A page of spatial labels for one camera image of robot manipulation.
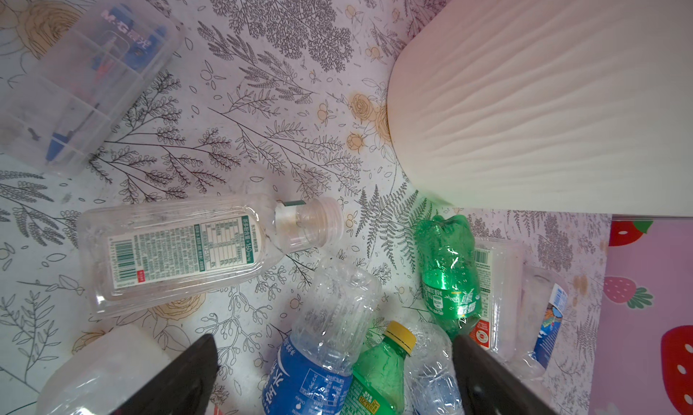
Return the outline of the clear bottle red cap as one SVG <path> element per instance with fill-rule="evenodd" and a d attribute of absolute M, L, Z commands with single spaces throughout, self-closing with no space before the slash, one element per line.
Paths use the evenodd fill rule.
<path fill-rule="evenodd" d="M 137 326 L 115 328 L 81 349 L 43 387 L 38 414 L 109 414 L 173 359 Z"/>

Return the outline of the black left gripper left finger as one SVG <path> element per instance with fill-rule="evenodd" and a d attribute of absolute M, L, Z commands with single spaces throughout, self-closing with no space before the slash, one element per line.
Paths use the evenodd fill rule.
<path fill-rule="evenodd" d="M 205 414 L 218 369 L 216 341 L 205 334 L 112 414 Z"/>

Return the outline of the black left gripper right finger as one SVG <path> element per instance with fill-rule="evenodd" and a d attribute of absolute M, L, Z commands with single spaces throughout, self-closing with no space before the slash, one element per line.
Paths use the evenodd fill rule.
<path fill-rule="evenodd" d="M 452 360 L 465 414 L 556 414 L 470 337 L 455 337 Z"/>

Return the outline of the square clear bottle green label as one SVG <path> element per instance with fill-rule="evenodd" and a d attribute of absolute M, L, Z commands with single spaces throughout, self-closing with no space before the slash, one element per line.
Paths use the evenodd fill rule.
<path fill-rule="evenodd" d="M 325 196 L 200 196 L 92 209 L 77 221 L 83 284 L 100 319 L 252 280 L 343 233 L 342 208 Z"/>

